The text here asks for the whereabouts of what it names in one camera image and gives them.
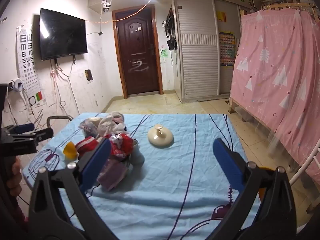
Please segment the metal bolt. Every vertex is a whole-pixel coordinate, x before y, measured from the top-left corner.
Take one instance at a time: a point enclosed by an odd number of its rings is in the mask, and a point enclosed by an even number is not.
[[[284,173],[285,172],[285,169],[284,169],[284,167],[278,167],[278,171],[280,172],[280,173]]]
[[[46,170],[47,170],[46,167],[41,167],[41,168],[39,169],[39,172],[40,172],[40,173],[45,173]]]
[[[251,169],[255,169],[257,167],[256,163],[255,162],[248,162],[248,167],[251,168]]]
[[[71,162],[67,164],[68,169],[72,170],[77,166],[77,164],[75,162]]]

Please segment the green scribble on wall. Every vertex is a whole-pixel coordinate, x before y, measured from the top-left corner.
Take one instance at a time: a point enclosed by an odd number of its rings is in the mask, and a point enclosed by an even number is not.
[[[160,52],[161,52],[161,55],[160,55],[161,58],[169,57],[167,49],[161,49]]]

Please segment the human hand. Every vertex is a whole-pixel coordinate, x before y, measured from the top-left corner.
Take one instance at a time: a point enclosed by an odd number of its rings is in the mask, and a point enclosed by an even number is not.
[[[13,177],[7,181],[7,186],[10,189],[10,195],[17,197],[21,193],[20,181],[22,180],[22,175],[20,173],[20,159],[16,157],[16,162],[12,165]]]

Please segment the tv screen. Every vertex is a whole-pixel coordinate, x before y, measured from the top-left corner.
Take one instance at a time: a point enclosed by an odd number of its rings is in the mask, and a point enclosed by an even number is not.
[[[88,53],[85,20],[47,9],[40,10],[42,60]]]

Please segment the black circle on chart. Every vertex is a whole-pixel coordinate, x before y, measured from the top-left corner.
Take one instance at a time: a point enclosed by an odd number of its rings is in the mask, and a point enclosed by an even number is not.
[[[35,96],[32,96],[31,98],[29,98],[29,102],[30,102],[30,105],[33,106],[36,103]]]

